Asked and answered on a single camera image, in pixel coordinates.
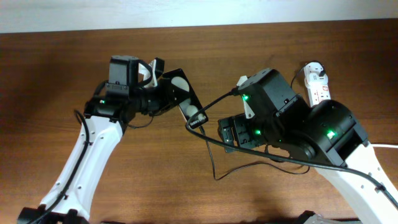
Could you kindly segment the black smartphone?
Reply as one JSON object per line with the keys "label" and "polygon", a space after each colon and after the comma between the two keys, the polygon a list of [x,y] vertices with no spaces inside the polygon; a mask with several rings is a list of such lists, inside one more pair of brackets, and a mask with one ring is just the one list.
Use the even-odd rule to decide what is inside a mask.
{"label": "black smartphone", "polygon": [[166,72],[162,75],[162,78],[167,84],[166,90],[170,96],[172,106],[177,105],[179,107],[188,126],[191,129],[195,129],[205,124],[208,121],[208,116],[205,112],[194,116],[189,121],[203,107],[183,70],[179,68]]}

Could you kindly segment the white USB charger plug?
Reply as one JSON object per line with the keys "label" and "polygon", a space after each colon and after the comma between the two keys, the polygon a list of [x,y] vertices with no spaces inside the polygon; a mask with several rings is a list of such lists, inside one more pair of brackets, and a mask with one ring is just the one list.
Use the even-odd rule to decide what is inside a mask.
{"label": "white USB charger plug", "polygon": [[325,68],[319,61],[309,62],[304,66],[303,70],[305,75],[305,86],[307,88],[328,84],[328,76]]}

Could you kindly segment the white power strip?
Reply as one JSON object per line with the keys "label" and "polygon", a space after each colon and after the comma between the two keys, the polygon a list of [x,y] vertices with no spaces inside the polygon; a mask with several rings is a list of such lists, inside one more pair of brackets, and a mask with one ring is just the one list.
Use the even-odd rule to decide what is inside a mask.
{"label": "white power strip", "polygon": [[330,100],[331,95],[328,84],[307,88],[310,106],[316,106],[324,100]]}

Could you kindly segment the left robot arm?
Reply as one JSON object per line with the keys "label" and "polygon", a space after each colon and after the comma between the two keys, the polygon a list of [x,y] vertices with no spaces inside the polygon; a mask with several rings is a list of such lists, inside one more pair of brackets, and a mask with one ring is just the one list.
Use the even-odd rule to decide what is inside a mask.
{"label": "left robot arm", "polygon": [[104,167],[135,115],[158,116],[189,93],[187,80],[165,73],[162,59],[112,56],[109,78],[96,87],[83,113],[74,112],[80,135],[56,183],[37,208],[23,208],[17,222],[88,223]]}

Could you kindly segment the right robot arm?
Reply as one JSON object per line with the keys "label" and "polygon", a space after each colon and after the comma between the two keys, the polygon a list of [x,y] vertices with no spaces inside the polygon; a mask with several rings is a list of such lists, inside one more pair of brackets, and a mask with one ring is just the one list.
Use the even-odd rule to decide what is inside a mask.
{"label": "right robot arm", "polygon": [[349,203],[363,223],[397,222],[397,189],[383,171],[368,134],[343,104],[309,106],[285,78],[267,68],[241,77],[244,113],[219,120],[227,151],[259,146],[285,150],[314,166]]}

